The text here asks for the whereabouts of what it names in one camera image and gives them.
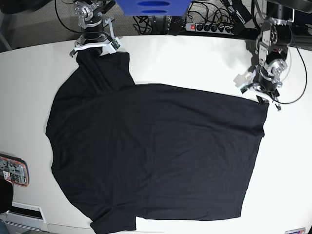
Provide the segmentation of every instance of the black t-shirt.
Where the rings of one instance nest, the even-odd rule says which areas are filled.
[[[97,234],[135,230],[136,216],[240,217],[267,104],[135,85],[127,53],[82,51],[77,62],[55,96],[46,135],[55,179]]]

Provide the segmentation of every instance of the blue box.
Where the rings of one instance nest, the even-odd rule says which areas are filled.
[[[126,16],[183,16],[191,0],[116,0]]]

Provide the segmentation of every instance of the white tabletop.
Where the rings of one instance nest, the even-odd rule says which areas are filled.
[[[241,96],[233,82],[250,66],[243,40],[188,36],[135,36],[122,39],[130,53],[136,83],[179,87]],[[51,173],[52,150],[45,127],[58,88],[77,69],[69,57],[73,41],[0,54],[0,152],[25,160],[30,184],[15,186],[14,201],[41,206],[45,231],[55,225],[85,228],[90,219],[72,206]],[[312,225],[312,52],[300,50],[308,69],[305,95],[277,112],[270,105],[253,175],[240,218],[222,221],[156,221],[137,218],[137,231],[181,233],[284,233]],[[296,49],[281,101],[302,92],[305,72]]]

